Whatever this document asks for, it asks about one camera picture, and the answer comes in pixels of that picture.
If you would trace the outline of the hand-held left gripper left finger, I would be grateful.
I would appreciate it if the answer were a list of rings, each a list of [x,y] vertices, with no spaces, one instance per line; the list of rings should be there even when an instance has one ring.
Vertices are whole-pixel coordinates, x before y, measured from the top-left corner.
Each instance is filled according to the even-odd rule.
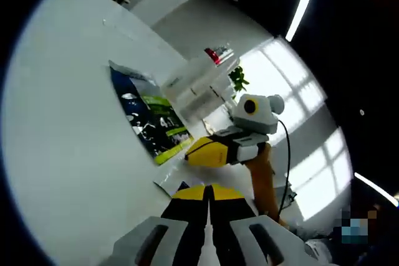
[[[116,241],[107,264],[197,265],[207,216],[208,188],[180,189],[160,217],[148,217]]]

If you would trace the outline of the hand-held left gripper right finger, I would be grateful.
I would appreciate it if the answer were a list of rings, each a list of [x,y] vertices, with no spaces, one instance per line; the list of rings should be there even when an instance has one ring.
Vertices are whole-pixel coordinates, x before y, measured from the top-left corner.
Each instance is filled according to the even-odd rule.
[[[300,238],[270,217],[256,216],[239,192],[211,187],[213,243],[221,265],[315,265]]]

